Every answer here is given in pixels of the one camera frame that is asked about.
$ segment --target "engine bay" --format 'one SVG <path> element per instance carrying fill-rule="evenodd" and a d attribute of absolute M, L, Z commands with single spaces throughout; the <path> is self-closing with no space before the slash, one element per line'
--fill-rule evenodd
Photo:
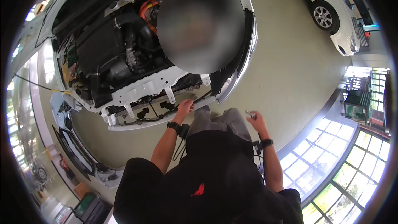
<path fill-rule="evenodd" d="M 162 0 L 113 1 L 79 24 L 79 28 L 64 37 L 60 35 L 58 63 L 64 84 L 85 102 L 101 108 L 114 100 L 112 93 L 174 66 L 164 55 L 157 38 L 157 13 L 161 3 Z M 171 90 L 178 94 L 182 89 L 192 91 L 200 85 L 200 75 L 186 74 Z M 163 90 L 132 102 L 131 107 L 164 99 L 165 95 L 168 94 Z M 109 112 L 114 114 L 125 108 L 112 106 Z"/>

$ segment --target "floor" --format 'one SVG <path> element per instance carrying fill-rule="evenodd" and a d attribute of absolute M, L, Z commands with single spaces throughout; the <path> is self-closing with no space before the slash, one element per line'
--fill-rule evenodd
<path fill-rule="evenodd" d="M 221 105 L 211 103 L 210 108 L 222 113 L 236 107 L 242 115 L 246 109 L 261 112 L 278 150 L 323 107 L 351 58 L 341 56 L 328 33 L 316 27 L 308 11 L 308 0 L 252 0 L 252 3 L 259 35 L 253 60 L 230 97 Z M 47 104 L 45 97 L 42 103 Z M 135 131 L 108 131 L 98 114 L 86 110 L 74 115 L 73 122 L 94 155 L 112 167 L 121 167 L 132 157 L 150 159 L 166 129 L 165 123 Z M 248 128 L 252 139 L 257 140 L 257 133 L 251 126 Z M 95 182 L 90 186 L 113 202 L 116 189 L 105 190 Z"/>

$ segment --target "person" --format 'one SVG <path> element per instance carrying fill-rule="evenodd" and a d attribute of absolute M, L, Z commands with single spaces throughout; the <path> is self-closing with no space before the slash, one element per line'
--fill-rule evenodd
<path fill-rule="evenodd" d="M 184 100 L 176 126 L 193 111 Z M 300 194 L 283 189 L 282 169 L 264 117 L 247 118 L 268 143 L 264 148 L 265 181 L 254 163 L 254 150 L 236 108 L 211 118 L 208 106 L 195 111 L 186 139 L 186 156 L 167 172 L 177 130 L 168 124 L 151 161 L 130 159 L 114 203 L 114 217 L 124 223 L 303 223 Z"/>

